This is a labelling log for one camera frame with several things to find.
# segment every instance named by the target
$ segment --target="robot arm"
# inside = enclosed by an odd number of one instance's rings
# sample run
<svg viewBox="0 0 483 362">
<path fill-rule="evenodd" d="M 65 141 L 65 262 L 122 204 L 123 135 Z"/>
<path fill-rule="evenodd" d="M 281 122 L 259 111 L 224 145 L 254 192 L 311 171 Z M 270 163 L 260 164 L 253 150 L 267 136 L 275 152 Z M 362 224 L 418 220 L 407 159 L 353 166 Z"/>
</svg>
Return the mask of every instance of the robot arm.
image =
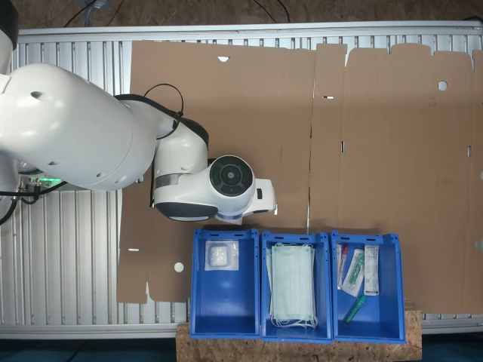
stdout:
<svg viewBox="0 0 483 362">
<path fill-rule="evenodd" d="M 0 57 L 10 59 L 12 49 L 0 32 Z M 145 97 L 113 97 L 56 66 L 32 64 L 6 75 L 6 63 L 0 197 L 18 189 L 21 161 L 85 189 L 116 190 L 141 178 L 155 155 L 155 206 L 167 217 L 241 220 L 275 209 L 272 183 L 255 179 L 240 158 L 208 166 L 208 133 L 196 122 Z"/>
</svg>

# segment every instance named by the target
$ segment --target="plastic packaging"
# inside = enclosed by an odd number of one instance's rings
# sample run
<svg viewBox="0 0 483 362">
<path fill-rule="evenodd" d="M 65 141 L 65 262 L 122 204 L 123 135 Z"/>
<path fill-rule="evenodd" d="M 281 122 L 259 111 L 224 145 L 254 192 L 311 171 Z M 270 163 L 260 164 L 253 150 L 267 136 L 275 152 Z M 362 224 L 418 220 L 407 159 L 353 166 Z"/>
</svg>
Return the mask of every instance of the plastic packaging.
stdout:
<svg viewBox="0 0 483 362">
<path fill-rule="evenodd" d="M 379 245 L 365 245 L 364 295 L 379 295 Z"/>
<path fill-rule="evenodd" d="M 238 257 L 238 240 L 206 240 L 205 271 L 237 271 Z"/>
<path fill-rule="evenodd" d="M 361 296 L 361 298 L 357 299 L 357 302 L 354 303 L 352 308 L 350 309 L 349 313 L 347 313 L 346 317 L 344 318 L 344 323 L 349 324 L 352 319 L 354 319 L 355 315 L 362 307 L 365 302 L 365 296 Z"/>
<path fill-rule="evenodd" d="M 342 290 L 351 296 L 357 297 L 364 280 L 364 251 L 361 249 L 354 250 L 354 256 L 350 262 L 346 279 L 342 284 Z"/>
<path fill-rule="evenodd" d="M 339 249 L 342 249 L 341 244 L 337 244 L 337 258 L 339 258 Z M 349 247 L 347 244 L 344 245 L 343 252 L 340 255 L 340 262 L 337 260 L 337 289 L 342 288 L 343 272 L 346 266 L 347 253 L 349 252 Z"/>
</svg>

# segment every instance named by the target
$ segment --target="flattened cardboard box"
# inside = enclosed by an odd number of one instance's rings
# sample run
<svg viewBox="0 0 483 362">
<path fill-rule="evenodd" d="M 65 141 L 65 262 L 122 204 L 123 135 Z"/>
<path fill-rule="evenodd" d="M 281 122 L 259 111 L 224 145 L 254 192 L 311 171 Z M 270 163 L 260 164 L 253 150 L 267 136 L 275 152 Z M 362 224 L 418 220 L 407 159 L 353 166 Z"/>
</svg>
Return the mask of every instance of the flattened cardboard box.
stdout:
<svg viewBox="0 0 483 362">
<path fill-rule="evenodd" d="M 397 233 L 406 299 L 483 313 L 483 54 L 345 56 L 317 47 L 311 230 Z"/>
<path fill-rule="evenodd" d="M 210 158 L 237 155 L 255 177 L 272 180 L 278 216 L 248 217 L 244 228 L 306 232 L 314 66 L 315 52 L 304 50 L 134 42 L 131 93 L 175 85 L 185 116 L 210 134 Z M 169 87 L 149 98 L 180 109 L 180 96 Z M 193 231 L 205 224 L 170 221 L 149 208 L 149 182 L 148 172 L 123 191 L 118 302 L 146 303 L 146 282 L 155 301 L 185 302 Z M 175 272 L 176 262 L 183 272 Z"/>
<path fill-rule="evenodd" d="M 468 54 L 414 44 L 355 49 L 345 67 L 345 45 L 318 45 L 310 139 L 314 53 L 134 43 L 131 91 L 180 87 L 210 157 L 240 155 L 274 182 L 279 215 L 246 227 L 304 231 L 310 167 L 311 232 L 398 233 L 407 299 L 427 313 L 483 313 L 481 52 L 475 71 Z M 180 107 L 173 91 L 150 96 Z M 166 220 L 148 194 L 149 177 L 123 193 L 118 301 L 146 302 L 149 281 L 152 299 L 181 302 L 203 225 Z"/>
</svg>

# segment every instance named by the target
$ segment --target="blue storage crate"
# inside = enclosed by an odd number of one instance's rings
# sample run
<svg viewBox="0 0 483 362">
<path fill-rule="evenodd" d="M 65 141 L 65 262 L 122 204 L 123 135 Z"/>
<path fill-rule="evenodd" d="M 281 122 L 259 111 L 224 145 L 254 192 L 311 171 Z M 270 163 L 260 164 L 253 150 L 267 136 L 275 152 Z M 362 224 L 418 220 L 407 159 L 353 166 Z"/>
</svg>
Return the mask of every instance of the blue storage crate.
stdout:
<svg viewBox="0 0 483 362">
<path fill-rule="evenodd" d="M 315 249 L 314 293 L 318 325 L 307 327 L 275 327 L 269 314 L 270 285 L 266 270 L 266 248 L 282 244 L 311 244 Z M 331 323 L 331 270 L 329 242 L 325 233 L 311 235 L 262 234 L 262 340 L 267 342 L 311 342 L 332 343 Z"/>
<path fill-rule="evenodd" d="M 205 271 L 206 240 L 238 240 L 238 271 Z M 260 338 L 257 230 L 196 230 L 189 335 L 200 339 Z"/>
<path fill-rule="evenodd" d="M 344 318 L 357 300 L 337 289 L 337 243 L 348 244 L 345 279 L 354 249 L 379 244 L 379 296 L 366 296 L 364 305 L 347 325 Z M 405 298 L 399 237 L 387 235 L 343 235 L 331 233 L 332 305 L 334 339 L 346 342 L 406 343 Z M 364 294 L 364 281 L 358 297 Z"/>
</svg>

